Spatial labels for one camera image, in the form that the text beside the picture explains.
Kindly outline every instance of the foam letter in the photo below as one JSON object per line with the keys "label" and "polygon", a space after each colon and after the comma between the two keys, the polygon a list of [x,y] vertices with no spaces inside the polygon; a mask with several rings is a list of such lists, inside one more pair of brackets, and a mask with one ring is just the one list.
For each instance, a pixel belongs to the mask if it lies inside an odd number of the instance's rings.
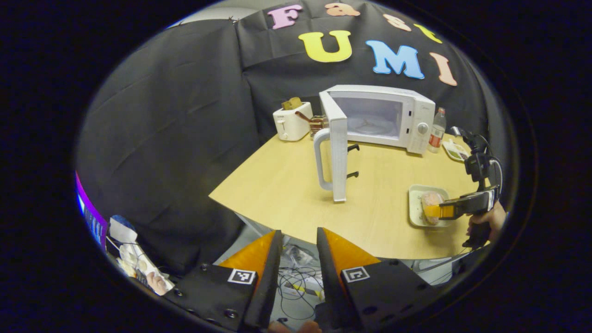
{"label": "foam letter", "polygon": [[405,31],[411,31],[411,28],[407,24],[405,24],[405,22],[403,22],[400,18],[388,14],[383,14],[382,16],[384,16],[384,18],[387,19],[387,22],[389,22],[393,27]]}
{"label": "foam letter", "polygon": [[340,62],[349,58],[352,55],[352,45],[349,43],[348,38],[351,33],[345,30],[334,30],[329,31],[329,34],[335,36],[337,39],[337,45],[339,46],[337,52],[325,52],[323,43],[321,42],[323,33],[305,33],[298,36],[298,39],[304,42],[306,54],[312,60],[318,62]]}
{"label": "foam letter", "polygon": [[452,72],[450,71],[450,67],[448,66],[448,59],[444,56],[441,56],[437,53],[430,52],[430,55],[436,59],[436,63],[438,68],[440,69],[440,76],[438,78],[440,81],[456,86],[456,80],[452,77]]}
{"label": "foam letter", "polygon": [[440,44],[442,44],[442,41],[441,41],[441,40],[439,40],[439,39],[437,39],[437,38],[436,38],[436,35],[434,35],[434,33],[433,33],[433,32],[429,31],[428,29],[426,29],[425,27],[422,27],[422,26],[421,26],[421,25],[419,25],[419,24],[413,24],[413,25],[415,25],[416,27],[418,27],[418,28],[419,28],[419,29],[420,29],[420,30],[423,32],[423,34],[427,36],[427,38],[429,38],[429,39],[431,39],[431,40],[435,41],[436,43],[440,43]]}
{"label": "foam letter", "polygon": [[274,26],[272,28],[279,29],[279,28],[284,28],[284,27],[289,27],[291,25],[294,25],[295,22],[291,21],[290,18],[296,20],[298,18],[297,11],[299,11],[301,9],[302,9],[301,5],[293,5],[293,6],[282,7],[282,8],[274,9],[274,10],[270,11],[267,14],[271,15],[271,17],[274,19]]}
{"label": "foam letter", "polygon": [[387,66],[388,62],[397,74],[401,73],[403,65],[405,65],[405,75],[416,79],[423,79],[425,77],[422,70],[419,68],[416,49],[401,45],[399,47],[399,52],[394,53],[390,47],[379,40],[367,40],[366,44],[374,51],[376,67],[374,67],[373,70],[375,73],[389,74],[391,69]]}
{"label": "foam letter", "polygon": [[328,5],[325,5],[325,8],[328,8],[327,14],[329,14],[331,16],[344,16],[344,15],[358,16],[358,15],[360,15],[359,11],[353,9],[353,7],[348,4],[328,4]]}

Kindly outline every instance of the blue letter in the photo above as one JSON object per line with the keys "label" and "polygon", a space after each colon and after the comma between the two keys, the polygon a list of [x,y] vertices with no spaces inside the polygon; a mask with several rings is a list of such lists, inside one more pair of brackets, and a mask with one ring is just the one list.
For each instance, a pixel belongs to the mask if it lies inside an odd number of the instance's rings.
{"label": "blue letter", "polygon": [[416,79],[423,79],[425,77],[422,70],[419,69],[416,49],[401,45],[399,52],[394,53],[388,45],[378,40],[367,40],[366,44],[374,51],[374,57],[376,58],[376,67],[373,68],[374,72],[389,74],[391,69],[387,66],[388,62],[397,74],[401,73],[403,65],[405,65],[405,75]]}

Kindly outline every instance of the microwave door handle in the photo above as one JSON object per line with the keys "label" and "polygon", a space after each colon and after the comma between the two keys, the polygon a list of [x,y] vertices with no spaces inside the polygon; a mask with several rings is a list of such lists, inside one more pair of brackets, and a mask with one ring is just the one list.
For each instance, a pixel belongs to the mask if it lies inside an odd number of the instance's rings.
{"label": "microwave door handle", "polygon": [[314,156],[317,160],[318,183],[327,191],[333,190],[333,183],[326,182],[323,177],[323,160],[321,159],[321,142],[329,140],[329,129],[321,129],[314,135]]}

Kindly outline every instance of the wooden table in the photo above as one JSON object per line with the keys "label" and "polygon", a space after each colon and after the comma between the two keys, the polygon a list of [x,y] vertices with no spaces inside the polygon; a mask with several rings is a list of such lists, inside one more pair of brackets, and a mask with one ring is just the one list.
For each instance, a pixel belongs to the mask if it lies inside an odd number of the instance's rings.
{"label": "wooden table", "polygon": [[[460,137],[446,134],[470,151]],[[228,176],[210,198],[251,220],[282,233],[316,243],[317,227],[336,232],[376,257],[443,258],[458,254],[468,216],[447,228],[420,228],[409,219],[408,189],[413,184],[444,188],[450,198],[477,190],[462,162],[444,148],[423,156],[403,148],[358,143],[348,154],[345,203],[334,203],[331,191],[318,184],[313,141],[271,138]]]}

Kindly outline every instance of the food on plate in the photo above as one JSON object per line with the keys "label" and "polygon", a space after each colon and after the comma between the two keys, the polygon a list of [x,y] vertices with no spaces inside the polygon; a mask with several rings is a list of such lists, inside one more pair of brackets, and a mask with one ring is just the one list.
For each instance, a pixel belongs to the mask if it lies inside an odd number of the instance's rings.
{"label": "food on plate", "polygon": [[[437,206],[444,202],[444,198],[438,192],[427,191],[422,194],[422,209],[425,210],[427,206]],[[437,225],[438,218],[426,216],[425,220],[430,225]]]}

